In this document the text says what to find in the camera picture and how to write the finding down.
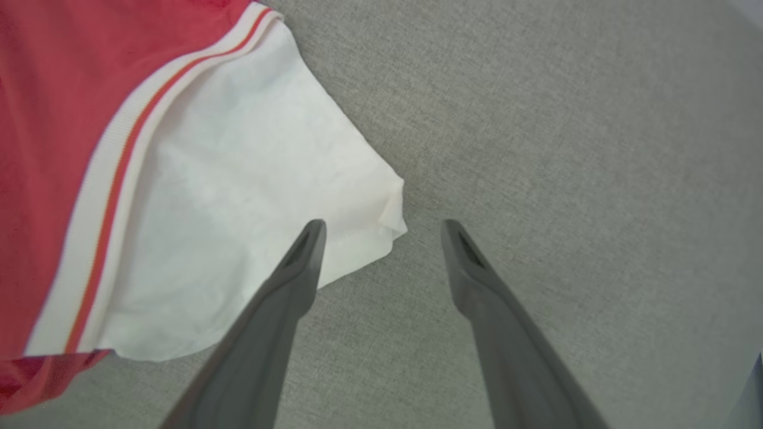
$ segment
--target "striped trim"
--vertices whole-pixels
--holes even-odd
[[[28,356],[92,350],[114,288],[134,191],[153,132],[177,95],[217,64],[251,51],[280,15],[252,3],[215,45],[167,63],[133,91],[98,142],[80,188],[59,269]]]

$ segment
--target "white cloth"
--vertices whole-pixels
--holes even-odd
[[[217,343],[313,218],[319,286],[383,257],[406,231],[402,189],[275,21],[153,135],[98,347],[167,360]]]

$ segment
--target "red garment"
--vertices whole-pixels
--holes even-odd
[[[0,414],[59,395],[104,356],[19,359],[59,269],[91,155],[141,82],[219,40],[247,4],[0,0]],[[87,305],[87,296],[74,298]],[[77,350],[77,330],[61,353]]]
[[[107,354],[101,351],[0,361],[0,414],[56,398],[77,373],[92,368]]]

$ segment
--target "gray fabric surface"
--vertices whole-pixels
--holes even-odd
[[[617,428],[718,428],[763,345],[763,37],[710,0],[271,0],[406,179],[410,233],[323,289],[278,427],[490,427],[462,220]],[[206,353],[110,357],[0,423],[152,427]]]

